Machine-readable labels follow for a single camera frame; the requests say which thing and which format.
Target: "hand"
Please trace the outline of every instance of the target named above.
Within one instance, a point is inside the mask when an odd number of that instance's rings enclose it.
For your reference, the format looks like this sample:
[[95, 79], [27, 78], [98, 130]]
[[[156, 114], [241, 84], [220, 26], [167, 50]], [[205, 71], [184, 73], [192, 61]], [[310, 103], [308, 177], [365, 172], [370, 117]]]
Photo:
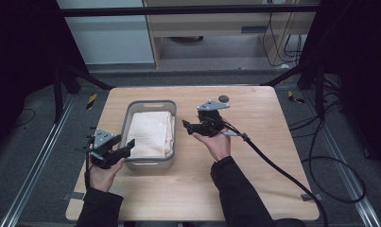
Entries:
[[93, 166], [90, 169], [90, 186], [94, 189], [109, 192], [111, 186], [113, 185], [113, 179], [116, 176], [117, 171], [119, 171], [125, 159], [120, 159], [114, 166], [110, 169], [102, 169], [97, 166]]
[[196, 132], [192, 135], [208, 148], [211, 155], [218, 162], [225, 157], [231, 156], [231, 137], [222, 134], [225, 131], [228, 131], [228, 129], [223, 129], [221, 133], [214, 137], [202, 136]]

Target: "black jacket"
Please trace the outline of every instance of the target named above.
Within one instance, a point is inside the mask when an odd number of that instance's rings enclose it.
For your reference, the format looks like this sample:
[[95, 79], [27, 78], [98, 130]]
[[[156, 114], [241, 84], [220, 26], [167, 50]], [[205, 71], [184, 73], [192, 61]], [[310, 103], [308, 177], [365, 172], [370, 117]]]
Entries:
[[[274, 222], [260, 197], [232, 157], [211, 168], [229, 227], [270, 227]], [[116, 227], [123, 198], [93, 188], [87, 190], [77, 227]]]

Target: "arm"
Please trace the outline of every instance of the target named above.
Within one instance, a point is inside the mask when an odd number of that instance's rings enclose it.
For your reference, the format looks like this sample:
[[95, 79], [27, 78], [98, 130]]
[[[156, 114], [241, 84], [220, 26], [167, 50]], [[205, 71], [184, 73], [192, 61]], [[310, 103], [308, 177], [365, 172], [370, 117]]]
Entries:
[[123, 198], [109, 193], [109, 190], [116, 172], [122, 168], [124, 161], [121, 159], [110, 169], [92, 167], [90, 170], [90, 187], [84, 197], [77, 227], [118, 226], [118, 215]]
[[211, 168], [211, 177], [219, 190], [228, 226], [274, 226], [267, 208], [231, 156], [231, 138], [222, 133], [211, 138], [198, 133], [193, 133], [193, 136], [208, 148], [216, 160]]

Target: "tabletop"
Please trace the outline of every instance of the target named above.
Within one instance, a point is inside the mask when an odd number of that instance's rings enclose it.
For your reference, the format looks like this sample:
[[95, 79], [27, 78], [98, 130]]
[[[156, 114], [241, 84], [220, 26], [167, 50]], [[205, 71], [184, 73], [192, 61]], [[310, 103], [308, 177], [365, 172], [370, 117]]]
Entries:
[[[174, 164], [166, 170], [131, 170], [116, 175], [111, 193], [124, 197], [121, 220], [224, 220], [218, 191], [210, 177], [214, 159], [207, 148], [188, 135], [182, 120], [199, 123], [197, 106], [219, 96], [229, 97], [229, 109], [220, 110], [239, 131], [277, 166], [307, 188], [308, 181], [286, 124], [277, 95], [265, 86], [130, 87], [110, 91], [98, 129], [119, 134], [128, 106], [136, 100], [172, 100], [177, 106]], [[232, 156], [274, 219], [319, 217], [304, 192], [265, 163], [240, 137], [232, 138]], [[85, 192], [84, 162], [75, 192]], [[83, 201], [70, 200], [66, 217], [78, 219]]]

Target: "folded towel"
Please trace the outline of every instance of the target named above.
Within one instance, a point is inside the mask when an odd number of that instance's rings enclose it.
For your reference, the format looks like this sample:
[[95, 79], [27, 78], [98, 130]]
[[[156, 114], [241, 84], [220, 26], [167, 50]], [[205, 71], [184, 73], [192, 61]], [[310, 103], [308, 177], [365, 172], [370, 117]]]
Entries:
[[171, 112], [135, 113], [131, 119], [127, 141], [136, 140], [130, 158], [165, 158], [172, 152]]

